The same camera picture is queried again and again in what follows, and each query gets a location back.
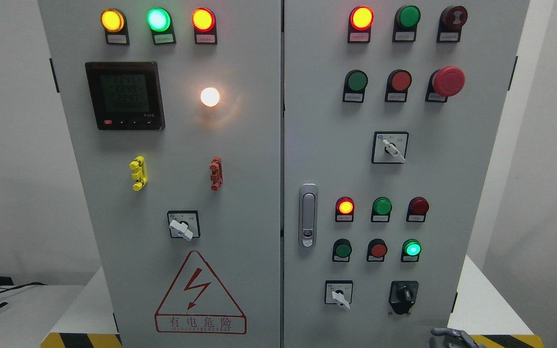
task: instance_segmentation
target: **lcd display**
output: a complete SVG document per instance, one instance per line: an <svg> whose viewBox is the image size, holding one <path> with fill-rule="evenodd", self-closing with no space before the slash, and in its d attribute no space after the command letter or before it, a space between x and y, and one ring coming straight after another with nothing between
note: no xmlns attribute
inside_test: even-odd
<svg viewBox="0 0 557 348"><path fill-rule="evenodd" d="M145 75L100 75L100 84L107 112L150 111Z"/></svg>

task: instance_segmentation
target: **digital power meter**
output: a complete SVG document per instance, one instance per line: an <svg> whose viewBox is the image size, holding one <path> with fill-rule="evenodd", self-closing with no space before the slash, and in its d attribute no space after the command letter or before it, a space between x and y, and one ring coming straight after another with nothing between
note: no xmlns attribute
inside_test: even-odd
<svg viewBox="0 0 557 348"><path fill-rule="evenodd" d="M86 62L86 72L99 130L164 129L156 62Z"/></svg>

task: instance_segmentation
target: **dark red push button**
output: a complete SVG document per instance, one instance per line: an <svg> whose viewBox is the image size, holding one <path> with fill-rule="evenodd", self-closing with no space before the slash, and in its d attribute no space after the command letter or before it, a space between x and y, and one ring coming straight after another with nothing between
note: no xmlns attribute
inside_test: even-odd
<svg viewBox="0 0 557 348"><path fill-rule="evenodd" d="M446 7L442 12L442 25L448 30L461 29L468 20L468 11L463 6Z"/></svg>
<svg viewBox="0 0 557 348"><path fill-rule="evenodd" d="M461 92L465 84L466 75L456 66L442 68L433 77L433 90L442 97L452 97Z"/></svg>
<svg viewBox="0 0 557 348"><path fill-rule="evenodd" d="M391 75L391 87L397 92L404 92L411 86L411 75L405 70L398 70Z"/></svg>
<svg viewBox="0 0 557 348"><path fill-rule="evenodd" d="M371 249L371 255L373 255L373 257L375 257L375 258L382 258L386 255L387 252L388 252L388 249L383 244L375 245Z"/></svg>
<svg viewBox="0 0 557 348"><path fill-rule="evenodd" d="M422 197L413 198L410 201L410 210L414 215L425 215L429 211L429 202Z"/></svg>

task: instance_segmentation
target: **illuminated indicator light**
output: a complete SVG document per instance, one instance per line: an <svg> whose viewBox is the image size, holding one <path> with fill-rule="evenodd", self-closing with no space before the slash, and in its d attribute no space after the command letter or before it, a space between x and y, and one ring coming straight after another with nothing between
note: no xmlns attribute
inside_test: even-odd
<svg viewBox="0 0 557 348"><path fill-rule="evenodd" d="M214 87L208 87L201 91L201 102L210 108L216 106L220 101L220 93Z"/></svg>
<svg viewBox="0 0 557 348"><path fill-rule="evenodd" d="M354 203L348 200L343 200L338 203L338 211L341 214L351 214L354 211Z"/></svg>
<svg viewBox="0 0 557 348"><path fill-rule="evenodd" d="M165 31L171 25L171 16L159 7L147 12L147 23L153 31Z"/></svg>
<svg viewBox="0 0 557 348"><path fill-rule="evenodd" d="M347 244L341 244L337 246L334 253L336 253L340 258L346 258L352 253L352 247Z"/></svg>
<svg viewBox="0 0 557 348"><path fill-rule="evenodd" d="M350 22L352 27L358 30L366 30L373 24L373 10L371 7L358 6L353 9L350 15Z"/></svg>
<svg viewBox="0 0 557 348"><path fill-rule="evenodd" d="M117 33L124 29L124 15L116 9L106 9L102 11L100 20L102 21L104 29L111 33Z"/></svg>
<svg viewBox="0 0 557 348"><path fill-rule="evenodd" d="M405 28L410 29L415 27L420 22L420 10L416 6L405 6L399 9L396 16L398 24Z"/></svg>
<svg viewBox="0 0 557 348"><path fill-rule="evenodd" d="M359 91L365 89L369 83L369 78L364 72L356 70L347 78L347 86L354 91Z"/></svg>
<svg viewBox="0 0 557 348"><path fill-rule="evenodd" d="M198 31L210 31L215 23L214 13L205 7L199 7L192 13L192 24Z"/></svg>
<svg viewBox="0 0 557 348"><path fill-rule="evenodd" d="M403 251L409 256L420 254L420 243L415 239L410 239L403 244Z"/></svg>
<svg viewBox="0 0 557 348"><path fill-rule="evenodd" d="M373 202L373 210L379 215L386 215L393 209L391 201L387 198L378 198Z"/></svg>

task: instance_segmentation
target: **yellow indicator light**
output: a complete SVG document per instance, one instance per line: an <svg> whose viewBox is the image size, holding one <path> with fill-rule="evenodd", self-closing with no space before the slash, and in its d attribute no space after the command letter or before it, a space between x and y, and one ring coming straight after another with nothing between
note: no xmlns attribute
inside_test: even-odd
<svg viewBox="0 0 557 348"><path fill-rule="evenodd" d="M104 29L111 33L117 33L124 29L124 15L117 9L106 9L102 11L100 20L102 21Z"/></svg>
<svg viewBox="0 0 557 348"><path fill-rule="evenodd" d="M210 31L215 23L216 18L210 9L199 7L192 13L192 24L198 31Z"/></svg>
<svg viewBox="0 0 557 348"><path fill-rule="evenodd" d="M338 205L338 211L340 211L341 214L349 214L353 210L354 210L354 204L350 201L344 201Z"/></svg>
<svg viewBox="0 0 557 348"><path fill-rule="evenodd" d="M220 101L220 93L214 87L208 87L201 91L201 102L210 108L216 106Z"/></svg>
<svg viewBox="0 0 557 348"><path fill-rule="evenodd" d="M358 6L352 11L350 17L352 26L358 30L369 29L373 24L373 10L371 7Z"/></svg>

